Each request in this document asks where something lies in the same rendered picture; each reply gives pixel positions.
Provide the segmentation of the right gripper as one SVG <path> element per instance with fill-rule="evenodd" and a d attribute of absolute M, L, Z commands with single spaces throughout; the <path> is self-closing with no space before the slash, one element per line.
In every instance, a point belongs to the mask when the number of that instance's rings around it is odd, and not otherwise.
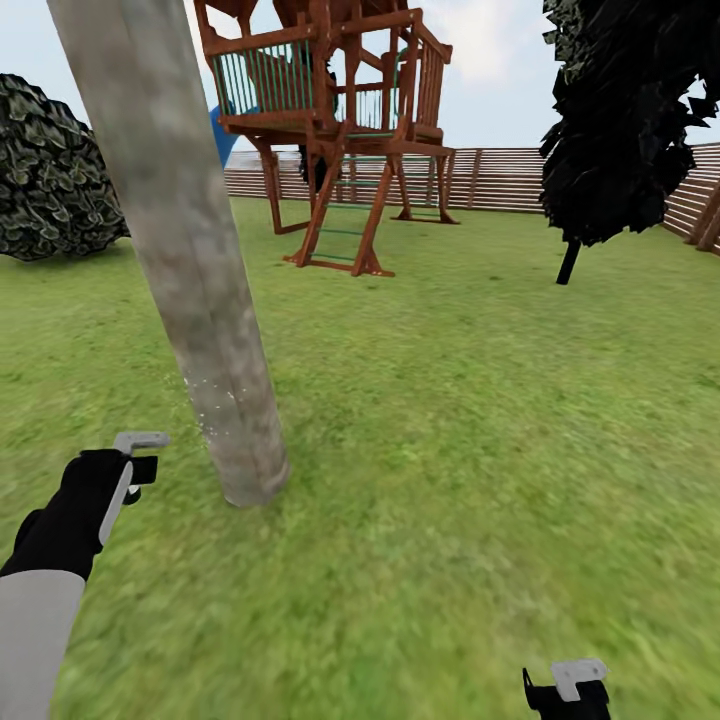
<path fill-rule="evenodd" d="M 534 686 L 527 675 L 522 676 L 526 701 L 540 714 L 541 720 L 610 720 L 604 701 L 604 678 L 578 682 L 580 699 L 563 701 L 555 686 Z"/>

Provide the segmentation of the pesticide atomizer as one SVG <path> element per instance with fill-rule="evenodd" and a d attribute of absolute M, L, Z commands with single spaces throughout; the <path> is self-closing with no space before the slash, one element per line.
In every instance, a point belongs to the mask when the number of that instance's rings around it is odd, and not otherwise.
<path fill-rule="evenodd" d="M 125 499 L 123 499 L 123 505 L 133 505 L 142 498 L 142 491 L 139 485 L 130 485 L 127 489 Z"/>

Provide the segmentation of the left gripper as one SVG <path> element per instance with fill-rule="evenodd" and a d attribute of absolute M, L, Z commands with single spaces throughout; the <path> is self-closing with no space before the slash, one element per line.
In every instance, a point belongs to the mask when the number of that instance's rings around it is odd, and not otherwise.
<path fill-rule="evenodd" d="M 151 485 L 155 481 L 157 473 L 157 456 L 154 457 L 135 457 L 135 451 L 132 450 L 132 460 L 134 460 L 134 478 L 130 480 L 131 485 Z"/>

